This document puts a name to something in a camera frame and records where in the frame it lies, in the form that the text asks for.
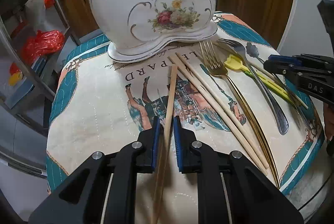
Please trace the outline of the red plastic bag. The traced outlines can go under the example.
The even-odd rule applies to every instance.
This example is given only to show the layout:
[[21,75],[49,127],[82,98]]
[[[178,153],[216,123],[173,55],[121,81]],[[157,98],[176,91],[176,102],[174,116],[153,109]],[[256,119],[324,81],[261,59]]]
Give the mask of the red plastic bag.
[[31,65],[38,57],[52,54],[62,49],[65,42],[65,36],[58,30],[49,32],[37,31],[37,34],[28,37],[20,51],[20,57],[26,63]]

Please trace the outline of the metal shelf rack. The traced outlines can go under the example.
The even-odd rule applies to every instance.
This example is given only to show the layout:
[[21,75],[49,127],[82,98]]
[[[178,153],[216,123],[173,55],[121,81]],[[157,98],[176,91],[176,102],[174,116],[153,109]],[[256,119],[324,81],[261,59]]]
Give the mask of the metal shelf rack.
[[1,0],[1,157],[46,177],[46,141],[62,63],[79,40],[60,0]]

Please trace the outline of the gold fork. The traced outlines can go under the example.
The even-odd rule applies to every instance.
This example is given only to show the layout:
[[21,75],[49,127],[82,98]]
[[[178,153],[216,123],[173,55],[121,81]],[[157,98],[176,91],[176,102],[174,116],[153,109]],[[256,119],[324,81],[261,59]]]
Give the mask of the gold fork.
[[210,73],[210,75],[217,77],[217,78],[222,78],[229,85],[232,93],[236,97],[237,102],[241,106],[245,114],[245,117],[247,118],[247,121],[250,123],[250,126],[260,145],[261,151],[257,148],[251,136],[249,134],[244,134],[245,131],[243,130],[240,122],[238,122],[237,127],[239,128],[240,132],[242,132],[247,142],[251,145],[256,155],[262,161],[262,164],[265,167],[265,169],[270,169],[273,175],[276,187],[280,188],[280,181],[279,181],[278,171],[276,168],[276,163],[273,159],[273,155],[268,145],[267,139],[264,135],[264,132],[258,120],[256,119],[252,109],[250,108],[249,104],[245,100],[242,93],[239,91],[239,89],[233,83],[231,78],[228,76],[227,69],[225,68],[221,60],[218,59],[217,55],[214,52],[212,42],[208,40],[200,41],[199,46],[200,46],[201,54],[204,60],[204,64],[207,68],[207,71]]

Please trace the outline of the white floral ceramic utensil holder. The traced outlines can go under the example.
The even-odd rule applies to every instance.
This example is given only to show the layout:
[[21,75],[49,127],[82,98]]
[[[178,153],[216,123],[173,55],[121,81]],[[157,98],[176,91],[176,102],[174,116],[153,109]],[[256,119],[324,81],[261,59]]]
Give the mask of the white floral ceramic utensil holder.
[[216,0],[89,0],[95,21],[119,63],[150,58],[172,42],[213,37]]

